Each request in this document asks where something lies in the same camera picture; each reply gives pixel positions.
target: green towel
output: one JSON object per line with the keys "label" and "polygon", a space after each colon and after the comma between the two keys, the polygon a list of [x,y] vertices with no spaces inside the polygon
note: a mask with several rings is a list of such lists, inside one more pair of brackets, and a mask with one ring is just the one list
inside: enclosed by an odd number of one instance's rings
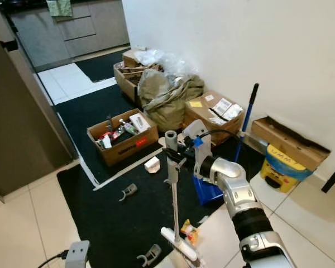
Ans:
{"label": "green towel", "polygon": [[47,5],[52,17],[72,17],[70,0],[47,0]]}

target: cardboard box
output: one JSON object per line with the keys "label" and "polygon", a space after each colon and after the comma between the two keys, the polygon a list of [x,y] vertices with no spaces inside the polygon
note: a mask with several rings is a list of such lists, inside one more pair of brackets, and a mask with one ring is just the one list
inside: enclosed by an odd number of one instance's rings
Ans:
{"label": "cardboard box", "polygon": [[[232,133],[237,133],[243,122],[244,112],[240,112],[237,117],[234,119],[225,122],[222,125],[219,125],[210,120],[210,118],[214,118],[214,116],[210,111],[209,108],[213,108],[216,104],[221,101],[221,99],[225,99],[231,104],[235,104],[235,102],[225,98],[223,95],[214,92],[208,91],[203,94],[201,97],[189,100],[185,104],[185,119],[184,119],[184,127],[187,127],[193,121],[197,119],[201,119],[202,122],[205,124],[207,130],[228,130]],[[219,145],[224,142],[226,139],[230,137],[228,133],[214,133],[211,135],[211,142],[213,145]]]}
{"label": "cardboard box", "polygon": [[136,59],[134,53],[141,51],[140,49],[130,49],[123,53],[123,62],[125,67],[138,67],[140,63]]}
{"label": "cardboard box", "polygon": [[141,107],[141,102],[138,96],[138,83],[145,69],[159,70],[159,65],[140,66],[140,67],[125,67],[124,62],[116,63],[113,66],[114,77],[117,84],[128,98],[133,101],[138,107]]}
{"label": "cardboard box", "polygon": [[117,84],[120,86],[124,94],[128,96],[131,101],[140,106],[140,100],[138,97],[138,83],[133,83],[129,79],[136,78],[139,81],[141,73],[122,73],[120,68],[123,66],[123,62],[114,64],[114,77],[116,78]]}
{"label": "cardboard box", "polygon": [[310,171],[317,169],[330,154],[328,149],[307,140],[270,117],[255,120],[252,132]]}
{"label": "cardboard box", "polygon": [[102,155],[108,166],[112,166],[122,161],[123,159],[135,154],[141,149],[147,147],[148,145],[153,144],[159,139],[156,124],[152,120],[144,116],[144,114],[140,112],[139,109],[133,109],[123,114],[120,114],[119,116],[113,117],[113,128],[118,128],[118,126],[120,125],[119,119],[122,118],[124,121],[128,121],[129,116],[132,116],[136,113],[142,114],[142,117],[144,117],[144,119],[149,123],[150,128],[143,133],[128,138],[127,140],[124,140],[108,149],[102,149],[95,142],[97,139],[99,139],[99,137],[101,137],[102,134],[107,132],[108,121],[104,121],[102,123],[87,128],[88,137],[90,138],[92,143],[94,143],[94,146]]}

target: metal pole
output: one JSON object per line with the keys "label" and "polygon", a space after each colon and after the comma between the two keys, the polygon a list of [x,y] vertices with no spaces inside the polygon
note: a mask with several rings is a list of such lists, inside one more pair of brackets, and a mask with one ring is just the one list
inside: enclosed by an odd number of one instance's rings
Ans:
{"label": "metal pole", "polygon": [[[259,87],[259,84],[256,83],[253,87],[253,91],[252,91],[252,94],[251,94],[251,98],[250,98],[250,103],[248,105],[248,109],[247,109],[247,113],[246,113],[246,117],[245,117],[245,121],[243,122],[243,126],[242,126],[242,132],[241,132],[241,135],[240,135],[240,140],[241,142],[243,142],[243,139],[245,138],[245,131],[246,131],[246,128],[247,128],[247,125],[248,125],[248,121],[250,120],[250,115],[251,115],[251,111],[252,111],[252,106],[255,102],[255,98],[256,98],[256,95],[257,95],[257,90],[258,90],[258,87]],[[242,144],[241,143],[238,143],[237,145],[237,150],[236,150],[236,155],[234,156],[234,161],[237,163],[238,162],[238,158],[240,156],[240,151],[241,151],[241,148],[242,148]]]}
{"label": "metal pole", "polygon": [[[178,150],[178,136],[175,131],[165,132],[165,143],[166,148],[172,149],[174,151]],[[173,210],[174,210],[174,233],[175,242],[180,241],[179,236],[179,211],[178,211],[178,180],[179,172],[176,170],[177,163],[167,158],[167,173],[168,179],[171,182],[171,189],[173,191]]]}
{"label": "metal pole", "polygon": [[177,243],[180,241],[177,183],[172,183],[171,189],[173,190],[174,233],[175,233],[175,242]]}

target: blue mop bucket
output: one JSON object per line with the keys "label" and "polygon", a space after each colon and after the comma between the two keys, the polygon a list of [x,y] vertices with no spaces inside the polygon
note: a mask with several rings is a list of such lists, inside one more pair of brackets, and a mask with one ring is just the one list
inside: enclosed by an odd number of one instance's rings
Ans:
{"label": "blue mop bucket", "polygon": [[194,180],[200,205],[205,205],[208,202],[216,199],[221,199],[223,197],[223,193],[217,186],[206,183],[203,181],[203,179],[198,179],[194,175],[192,176],[192,178]]}

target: gray cabinet drawer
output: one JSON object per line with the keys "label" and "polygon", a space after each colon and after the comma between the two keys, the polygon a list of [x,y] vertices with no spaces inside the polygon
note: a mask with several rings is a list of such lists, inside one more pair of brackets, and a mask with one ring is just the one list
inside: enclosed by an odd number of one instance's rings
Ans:
{"label": "gray cabinet drawer", "polygon": [[95,29],[90,17],[58,22],[57,24],[65,41],[95,34]]}
{"label": "gray cabinet drawer", "polygon": [[72,12],[73,12],[73,17],[55,17],[54,20],[56,22],[60,22],[60,21],[69,21],[74,18],[82,18],[82,17],[90,16],[88,6],[85,3],[73,4]]}
{"label": "gray cabinet drawer", "polygon": [[129,43],[122,1],[96,1],[88,3],[100,49]]}
{"label": "gray cabinet drawer", "polygon": [[35,67],[69,58],[60,30],[47,8],[11,15]]}
{"label": "gray cabinet drawer", "polygon": [[65,41],[65,44],[71,57],[91,53],[100,49],[96,35]]}

